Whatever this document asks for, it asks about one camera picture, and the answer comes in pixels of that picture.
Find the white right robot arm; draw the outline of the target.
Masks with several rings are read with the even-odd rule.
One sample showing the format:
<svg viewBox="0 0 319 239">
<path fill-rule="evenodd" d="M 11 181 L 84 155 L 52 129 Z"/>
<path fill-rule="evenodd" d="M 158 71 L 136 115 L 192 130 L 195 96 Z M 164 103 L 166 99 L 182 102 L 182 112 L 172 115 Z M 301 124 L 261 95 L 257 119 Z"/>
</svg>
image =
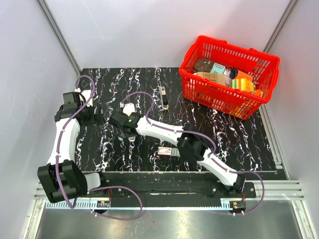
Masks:
<svg viewBox="0 0 319 239">
<path fill-rule="evenodd" d="M 180 157 L 195 162 L 213 173 L 232 197 L 240 196 L 245 190 L 245 177 L 220 160 L 214 153 L 216 145 L 212 139 L 197 132 L 190 124 L 169 125 L 139 113 L 127 115 L 123 112 L 113 113 L 109 124 L 128 136 L 150 136 L 171 143 L 178 148 Z"/>
</svg>

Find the beige and black stapler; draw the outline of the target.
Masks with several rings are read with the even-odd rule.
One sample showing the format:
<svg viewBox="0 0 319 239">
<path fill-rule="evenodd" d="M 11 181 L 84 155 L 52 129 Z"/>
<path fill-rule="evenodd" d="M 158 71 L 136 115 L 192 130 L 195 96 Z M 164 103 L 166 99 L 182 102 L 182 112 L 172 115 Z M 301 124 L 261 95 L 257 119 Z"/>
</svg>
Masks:
<svg viewBox="0 0 319 239">
<path fill-rule="evenodd" d="M 168 110 L 168 97 L 166 95 L 165 87 L 164 86 L 160 86 L 159 90 L 160 90 L 160 98 L 161 98 L 162 108 L 164 110 Z"/>
</svg>

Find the light blue stapler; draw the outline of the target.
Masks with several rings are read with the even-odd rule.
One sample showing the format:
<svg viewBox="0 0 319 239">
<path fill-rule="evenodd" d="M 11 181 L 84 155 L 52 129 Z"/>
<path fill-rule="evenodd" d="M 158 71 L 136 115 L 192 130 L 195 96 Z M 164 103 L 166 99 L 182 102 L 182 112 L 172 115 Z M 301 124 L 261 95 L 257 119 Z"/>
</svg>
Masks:
<svg viewBox="0 0 319 239">
<path fill-rule="evenodd" d="M 128 139 L 129 139 L 130 142 L 134 142 L 136 137 L 135 136 L 129 136 Z"/>
</svg>

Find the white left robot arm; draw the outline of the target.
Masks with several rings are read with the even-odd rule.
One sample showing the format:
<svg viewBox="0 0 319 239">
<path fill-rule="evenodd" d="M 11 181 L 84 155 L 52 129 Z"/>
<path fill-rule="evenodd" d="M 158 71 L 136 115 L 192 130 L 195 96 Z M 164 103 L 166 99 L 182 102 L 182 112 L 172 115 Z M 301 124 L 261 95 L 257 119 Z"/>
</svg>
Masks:
<svg viewBox="0 0 319 239">
<path fill-rule="evenodd" d="M 37 170 L 51 203 L 84 197 L 90 190 L 97 197 L 107 194 L 108 185 L 103 174 L 83 174 L 74 157 L 80 127 L 104 122 L 101 114 L 94 113 L 92 97 L 92 90 L 82 91 L 79 88 L 63 94 L 64 103 L 54 117 L 56 136 L 53 150 L 47 164 Z"/>
</svg>

